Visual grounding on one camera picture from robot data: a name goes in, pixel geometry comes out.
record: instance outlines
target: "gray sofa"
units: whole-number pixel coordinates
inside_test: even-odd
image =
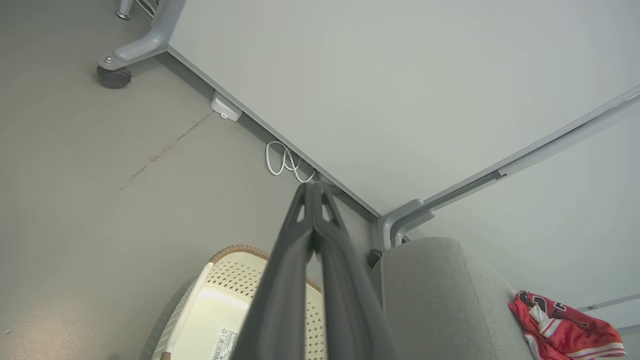
[[[405,359],[534,359],[508,308],[515,289],[456,240],[394,247],[372,274]]]

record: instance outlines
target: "cream plastic basket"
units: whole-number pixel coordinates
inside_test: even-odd
[[[173,310],[152,360],[228,360],[268,258],[248,245],[214,255]],[[305,359],[324,360],[323,298],[309,278],[306,296]]]

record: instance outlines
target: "caster wheel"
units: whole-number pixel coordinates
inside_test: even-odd
[[[378,263],[380,258],[382,258],[382,251],[378,249],[371,249],[369,250],[369,255],[367,255],[367,263],[371,268],[373,268],[376,266],[376,263]]]
[[[95,71],[98,73],[98,81],[106,88],[119,89],[131,82],[131,73],[123,67],[118,70],[107,70],[98,66]]]

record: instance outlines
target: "red jersey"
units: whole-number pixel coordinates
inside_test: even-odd
[[[626,354],[620,335],[609,323],[559,302],[521,291],[509,308],[524,326],[536,360],[590,360]]]

